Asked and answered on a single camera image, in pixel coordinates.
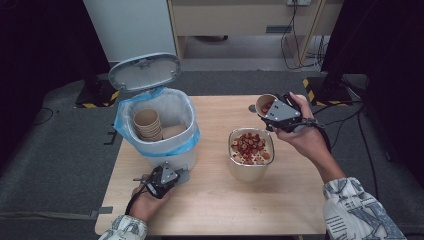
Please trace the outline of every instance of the wooden table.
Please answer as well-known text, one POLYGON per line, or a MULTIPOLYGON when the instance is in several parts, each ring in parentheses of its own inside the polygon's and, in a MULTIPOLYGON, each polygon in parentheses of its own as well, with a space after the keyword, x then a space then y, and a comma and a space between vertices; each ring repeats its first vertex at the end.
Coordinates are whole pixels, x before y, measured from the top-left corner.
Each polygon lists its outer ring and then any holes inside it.
MULTIPOLYGON (((275 159, 254 184, 236 180, 229 171, 228 136, 236 128, 265 128, 248 110, 259 96, 193 96, 201 140, 190 181, 177 186, 170 201, 148 223, 149 235, 308 235, 324 234, 322 180, 291 145, 272 134, 275 159)), ((132 179, 153 168, 125 139, 103 201, 112 214, 100 214, 95 231, 102 234, 125 212, 132 179)))

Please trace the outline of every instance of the yellow and black tape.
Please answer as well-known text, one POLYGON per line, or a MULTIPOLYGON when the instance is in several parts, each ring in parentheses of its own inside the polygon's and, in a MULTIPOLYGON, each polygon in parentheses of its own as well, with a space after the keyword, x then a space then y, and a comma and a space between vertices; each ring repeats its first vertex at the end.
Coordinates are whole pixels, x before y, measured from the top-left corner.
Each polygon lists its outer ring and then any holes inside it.
POLYGON ((315 98, 314 91, 309 85, 308 79, 303 79, 303 86, 305 87, 306 93, 308 94, 309 101, 311 102, 312 106, 330 106, 330 105, 349 106, 350 105, 342 101, 318 101, 315 98))
POLYGON ((75 107, 77 107, 77 108, 112 107, 113 104, 115 103, 116 99, 118 98, 118 95, 119 95, 119 91, 115 91, 107 102, 102 102, 102 103, 91 103, 91 102, 79 103, 79 104, 75 104, 75 107))

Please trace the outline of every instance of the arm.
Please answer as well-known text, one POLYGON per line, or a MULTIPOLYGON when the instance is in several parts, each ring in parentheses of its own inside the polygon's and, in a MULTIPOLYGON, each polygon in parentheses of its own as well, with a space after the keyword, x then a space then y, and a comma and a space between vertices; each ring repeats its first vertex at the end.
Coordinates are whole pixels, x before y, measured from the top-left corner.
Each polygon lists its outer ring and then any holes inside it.
MULTIPOLYGON (((290 93, 305 118, 313 118, 306 99, 290 93)), ((381 203, 366 193, 356 178, 348 178, 328 151, 321 133, 314 127, 277 137, 293 145, 317 168, 324 182, 324 219, 332 239, 406 239, 381 203)))
MULTIPOLYGON (((304 118, 314 117, 306 100, 293 93, 290 93, 290 95, 299 104, 304 118)), ((315 165, 324 183, 346 177, 346 174, 327 150, 324 138, 316 128, 304 127, 302 130, 293 133, 275 129, 275 133, 279 139, 293 145, 300 154, 307 157, 315 165)))
MULTIPOLYGON (((132 196, 141 186, 133 190, 132 196)), ((99 238, 101 240, 128 239, 142 240, 147 236, 147 222, 170 198, 172 189, 162 198, 156 199, 149 193, 141 194, 131 207, 129 215, 120 215, 99 238)))

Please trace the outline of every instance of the trash bin lid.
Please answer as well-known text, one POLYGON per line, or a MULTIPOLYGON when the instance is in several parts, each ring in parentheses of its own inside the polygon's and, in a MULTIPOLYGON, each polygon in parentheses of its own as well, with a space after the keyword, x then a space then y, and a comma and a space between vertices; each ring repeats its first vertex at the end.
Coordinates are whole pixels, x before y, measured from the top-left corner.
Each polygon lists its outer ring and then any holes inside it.
POLYGON ((109 71, 112 86, 124 92, 152 89, 172 82, 181 74, 181 63, 170 53, 153 53, 130 58, 109 71))

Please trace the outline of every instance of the white cabinet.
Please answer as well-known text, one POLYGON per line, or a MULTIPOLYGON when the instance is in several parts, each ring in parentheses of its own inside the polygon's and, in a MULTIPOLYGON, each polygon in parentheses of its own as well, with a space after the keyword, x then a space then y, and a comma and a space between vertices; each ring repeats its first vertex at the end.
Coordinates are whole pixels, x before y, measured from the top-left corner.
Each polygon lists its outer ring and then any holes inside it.
POLYGON ((109 62, 176 54, 166 0, 84 0, 109 62))

